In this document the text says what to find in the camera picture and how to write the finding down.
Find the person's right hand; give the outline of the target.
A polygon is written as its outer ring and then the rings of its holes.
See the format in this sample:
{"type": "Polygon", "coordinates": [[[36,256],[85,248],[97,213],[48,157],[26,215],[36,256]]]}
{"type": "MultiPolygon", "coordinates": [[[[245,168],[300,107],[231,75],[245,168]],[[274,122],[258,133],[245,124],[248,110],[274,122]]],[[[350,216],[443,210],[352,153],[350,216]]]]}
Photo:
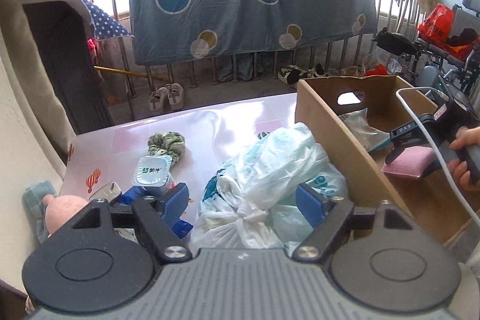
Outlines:
{"type": "MultiPolygon", "coordinates": [[[[460,129],[456,140],[450,144],[450,149],[456,151],[468,145],[479,145],[479,132],[479,127],[460,129]]],[[[456,158],[448,163],[448,170],[461,190],[470,192],[477,192],[479,190],[479,186],[471,179],[469,163],[456,158]]]]}

